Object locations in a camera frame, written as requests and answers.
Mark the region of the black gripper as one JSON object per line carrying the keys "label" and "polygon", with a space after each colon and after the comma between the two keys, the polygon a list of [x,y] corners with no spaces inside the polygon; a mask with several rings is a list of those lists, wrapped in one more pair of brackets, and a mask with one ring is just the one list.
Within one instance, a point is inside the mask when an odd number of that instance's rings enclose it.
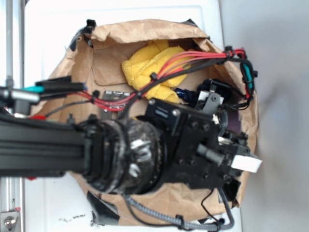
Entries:
{"label": "black gripper", "polygon": [[160,132],[163,169],[158,184],[184,183],[190,189],[237,189],[243,171],[257,173],[262,160],[250,153],[248,135],[220,131],[212,117],[224,98],[200,91],[195,109],[149,100],[145,117]]}

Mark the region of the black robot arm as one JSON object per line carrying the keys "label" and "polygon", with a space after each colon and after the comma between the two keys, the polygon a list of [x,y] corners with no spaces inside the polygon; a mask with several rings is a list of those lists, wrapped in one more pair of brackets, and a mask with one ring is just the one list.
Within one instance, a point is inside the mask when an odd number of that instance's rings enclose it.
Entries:
{"label": "black robot arm", "polygon": [[245,133],[226,120],[190,107],[152,99],[145,115],[76,124],[0,116],[0,174],[58,177],[81,174],[103,193],[145,194],[165,183],[191,189],[226,186],[262,161]]}

